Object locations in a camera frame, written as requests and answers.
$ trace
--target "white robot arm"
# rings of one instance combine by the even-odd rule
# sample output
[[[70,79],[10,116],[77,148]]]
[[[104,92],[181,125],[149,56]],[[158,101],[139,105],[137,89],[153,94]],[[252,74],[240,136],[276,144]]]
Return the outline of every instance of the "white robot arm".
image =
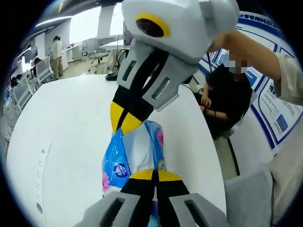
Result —
[[[239,7],[236,0],[124,0],[122,12],[134,39],[111,117],[113,131],[121,127],[126,134],[178,97],[215,36],[234,30]]]

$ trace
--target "window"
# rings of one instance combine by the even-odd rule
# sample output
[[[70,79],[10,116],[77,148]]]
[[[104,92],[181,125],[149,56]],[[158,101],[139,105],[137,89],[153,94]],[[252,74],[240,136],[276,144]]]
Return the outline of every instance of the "window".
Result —
[[[97,37],[101,7],[86,10],[71,19],[70,44]]]
[[[121,3],[117,3],[114,8],[112,22],[110,24],[110,35],[121,35],[123,34],[123,15]]]
[[[21,65],[22,65],[22,71],[23,71],[23,73],[25,73],[26,71],[30,71],[30,69],[32,68],[30,62],[25,63],[25,57],[24,56],[22,56]]]

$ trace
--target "desk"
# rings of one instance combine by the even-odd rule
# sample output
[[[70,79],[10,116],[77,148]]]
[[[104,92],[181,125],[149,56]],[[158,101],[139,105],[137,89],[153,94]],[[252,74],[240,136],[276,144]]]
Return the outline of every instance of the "desk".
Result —
[[[116,89],[104,75],[50,82],[21,113],[7,168],[21,204],[38,226],[71,227],[102,198],[101,165],[112,134],[109,108]],[[203,114],[187,87],[181,85],[179,94],[149,118],[163,127],[167,169],[180,175],[190,192],[200,193],[226,213],[219,159]],[[41,214],[36,207],[36,172],[41,149],[48,143]]]
[[[74,45],[73,47],[70,47],[63,51],[63,53],[66,52],[68,63],[81,60],[82,58],[82,54],[80,50],[81,46],[82,44]]]
[[[105,44],[105,45],[102,45],[100,46],[100,48],[103,48],[103,49],[106,49],[107,51],[110,51],[109,52],[109,55],[107,57],[107,62],[105,64],[105,67],[104,67],[104,70],[103,70],[103,73],[107,73],[107,69],[108,69],[108,66],[109,66],[109,62],[110,62],[110,59],[113,57],[114,58],[114,62],[116,60],[116,56],[114,56],[114,53],[117,51],[117,50],[120,50],[123,48],[123,39],[121,40],[118,40],[118,41],[114,41],[114,42],[111,42],[111,43],[108,43],[108,44]]]

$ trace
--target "yellow ring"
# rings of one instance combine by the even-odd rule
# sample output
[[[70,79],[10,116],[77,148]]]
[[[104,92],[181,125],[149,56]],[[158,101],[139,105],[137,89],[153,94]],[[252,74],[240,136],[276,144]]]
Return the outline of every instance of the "yellow ring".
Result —
[[[136,19],[136,21],[138,21],[140,19],[150,20],[150,21],[156,23],[157,25],[159,25],[160,28],[162,28],[163,33],[164,33],[164,36],[162,38],[170,36],[169,26],[162,19],[160,19],[159,17],[157,17],[157,16],[155,16],[153,14],[150,14],[150,13],[139,13],[136,16],[135,19]]]

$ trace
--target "gray cushion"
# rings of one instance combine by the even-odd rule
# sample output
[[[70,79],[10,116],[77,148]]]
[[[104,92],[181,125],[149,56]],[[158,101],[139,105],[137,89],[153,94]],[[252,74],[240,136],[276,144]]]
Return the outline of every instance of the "gray cushion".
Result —
[[[89,57],[89,59],[100,59],[100,58],[104,58],[108,55],[109,55],[109,53],[96,53],[95,56],[92,55]]]
[[[273,214],[273,179],[267,166],[224,182],[226,217],[231,227],[269,227]]]

